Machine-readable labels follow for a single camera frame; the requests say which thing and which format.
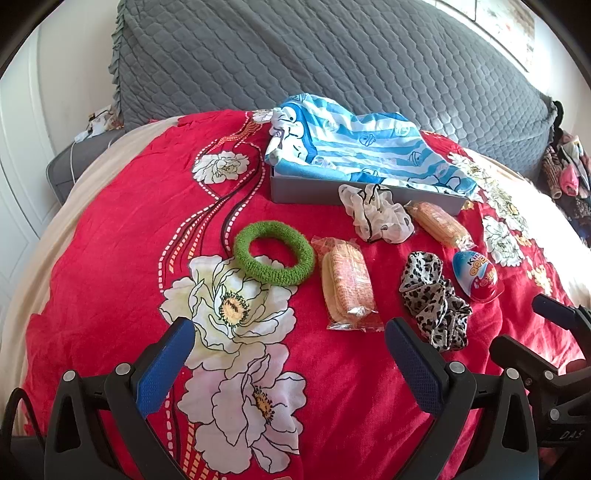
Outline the Kinder surprise egg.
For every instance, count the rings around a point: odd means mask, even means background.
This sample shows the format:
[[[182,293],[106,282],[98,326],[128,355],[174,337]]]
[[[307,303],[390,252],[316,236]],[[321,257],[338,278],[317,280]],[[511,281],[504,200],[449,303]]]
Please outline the Kinder surprise egg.
[[[483,254],[459,251],[453,257],[452,266],[458,284],[471,300],[488,303],[504,292],[497,269]]]

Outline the red floral bedspread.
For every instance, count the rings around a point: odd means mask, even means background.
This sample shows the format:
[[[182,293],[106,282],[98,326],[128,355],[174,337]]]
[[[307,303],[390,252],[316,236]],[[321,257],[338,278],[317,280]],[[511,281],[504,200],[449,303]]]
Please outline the red floral bedspread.
[[[24,396],[44,477],[53,402],[62,375],[110,373],[135,362],[174,320],[195,330],[192,349],[160,409],[147,417],[184,479],[398,479],[434,417],[421,410],[386,344],[386,325],[417,321],[399,292],[408,255],[430,252],[471,306],[468,345],[438,352],[471,372],[499,376],[492,341],[512,337],[559,375],[590,367],[590,343],[536,314],[544,294],[590,309],[590,254],[549,199],[492,160],[442,135],[427,144],[478,185],[455,217],[495,266],[504,292],[471,300],[457,282],[460,250],[412,219],[404,243],[367,243],[337,206],[270,198],[273,111],[180,118],[95,198],[54,265],[50,299],[26,332]],[[233,258],[250,223],[280,221],[311,243],[355,241],[384,330],[329,330],[321,267],[298,286],[262,284]],[[537,479],[586,479],[590,442],[538,447]]]

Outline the grey storage box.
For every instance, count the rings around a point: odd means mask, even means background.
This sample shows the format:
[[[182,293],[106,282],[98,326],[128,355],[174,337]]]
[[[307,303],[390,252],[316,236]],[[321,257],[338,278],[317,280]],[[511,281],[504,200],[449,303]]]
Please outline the grey storage box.
[[[339,186],[342,181],[318,180],[290,175],[281,175],[270,167],[270,198],[279,204],[310,204],[337,206]],[[456,216],[462,210],[467,197],[401,186],[386,185],[392,192],[393,200],[403,205],[411,201],[424,201],[440,206],[447,213]]]

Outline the grey quilted headboard cover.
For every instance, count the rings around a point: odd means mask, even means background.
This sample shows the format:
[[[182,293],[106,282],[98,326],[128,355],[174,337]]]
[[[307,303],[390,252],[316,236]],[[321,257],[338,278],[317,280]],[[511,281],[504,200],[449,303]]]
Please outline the grey quilted headboard cover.
[[[557,115],[492,45],[422,1],[122,1],[109,71],[127,129],[311,93],[399,112],[530,180]]]

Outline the white sheer scrunchie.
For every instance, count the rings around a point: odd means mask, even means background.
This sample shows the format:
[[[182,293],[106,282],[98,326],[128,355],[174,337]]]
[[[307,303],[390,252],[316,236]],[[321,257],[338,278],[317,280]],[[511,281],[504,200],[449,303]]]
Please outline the white sheer scrunchie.
[[[367,243],[384,240],[401,244],[415,233],[405,208],[393,200],[388,188],[379,184],[367,184],[363,188],[342,184],[339,200],[353,219],[356,234]]]

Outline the pile of clothes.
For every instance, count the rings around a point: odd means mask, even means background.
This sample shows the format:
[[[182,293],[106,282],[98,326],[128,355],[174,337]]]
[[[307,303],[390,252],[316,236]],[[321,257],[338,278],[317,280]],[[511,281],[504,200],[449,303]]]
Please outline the pile of clothes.
[[[590,154],[578,135],[562,128],[564,108],[552,101],[556,117],[542,157],[542,186],[583,244],[590,247]]]

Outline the blue striped Doraemon cloth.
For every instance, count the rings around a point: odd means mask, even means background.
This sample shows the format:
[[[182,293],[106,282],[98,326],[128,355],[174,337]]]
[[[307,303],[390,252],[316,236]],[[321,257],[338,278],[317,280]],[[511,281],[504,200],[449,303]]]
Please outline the blue striped Doraemon cloth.
[[[273,109],[266,163],[277,174],[472,196],[477,183],[436,153],[399,113],[356,116],[308,93]]]

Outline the white wardrobe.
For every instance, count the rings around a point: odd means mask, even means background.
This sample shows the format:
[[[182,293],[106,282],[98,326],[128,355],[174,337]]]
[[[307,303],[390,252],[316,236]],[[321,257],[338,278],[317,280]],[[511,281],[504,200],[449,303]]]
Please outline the white wardrobe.
[[[41,235],[58,210],[46,179],[55,157],[43,113],[39,31],[28,36],[1,77],[1,318]]]

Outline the green knitted hair scrunchie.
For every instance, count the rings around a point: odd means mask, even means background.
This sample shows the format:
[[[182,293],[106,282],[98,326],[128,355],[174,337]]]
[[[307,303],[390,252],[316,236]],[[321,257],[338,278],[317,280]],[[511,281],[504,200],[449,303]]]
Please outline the green knitted hair scrunchie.
[[[235,235],[233,258],[246,276],[271,286],[301,285],[315,270],[311,243],[290,225],[266,220]]]

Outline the packaged cake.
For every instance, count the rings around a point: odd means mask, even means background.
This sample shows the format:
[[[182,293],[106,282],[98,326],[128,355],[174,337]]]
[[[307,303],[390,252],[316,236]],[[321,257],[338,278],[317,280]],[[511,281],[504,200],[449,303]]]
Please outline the packaged cake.
[[[469,231],[438,205],[411,201],[405,209],[415,222],[445,246],[460,251],[468,251],[476,246]]]
[[[315,237],[311,246],[321,267],[329,330],[384,330],[372,280],[360,246],[335,237]]]

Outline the grey bedside stool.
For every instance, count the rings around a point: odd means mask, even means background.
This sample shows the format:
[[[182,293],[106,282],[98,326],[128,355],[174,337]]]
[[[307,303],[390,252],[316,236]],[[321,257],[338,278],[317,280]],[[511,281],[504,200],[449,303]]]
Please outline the grey bedside stool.
[[[59,205],[65,203],[84,171],[124,134],[123,129],[117,129],[73,142],[49,162],[46,178]]]

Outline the wall picture frame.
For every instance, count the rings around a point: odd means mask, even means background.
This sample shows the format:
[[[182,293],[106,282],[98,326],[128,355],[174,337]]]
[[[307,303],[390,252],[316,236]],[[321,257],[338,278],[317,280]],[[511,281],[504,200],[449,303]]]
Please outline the wall picture frame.
[[[536,21],[520,1],[428,1],[487,40],[523,73],[535,54]]]

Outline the leopard print scrunchie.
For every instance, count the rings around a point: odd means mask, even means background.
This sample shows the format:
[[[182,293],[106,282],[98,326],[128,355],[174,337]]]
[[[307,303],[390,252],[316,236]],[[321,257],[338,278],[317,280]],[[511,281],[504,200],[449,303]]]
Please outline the leopard print scrunchie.
[[[473,310],[444,277],[443,262],[437,255],[424,251],[410,253],[399,292],[432,347],[446,352],[468,345],[468,320]]]

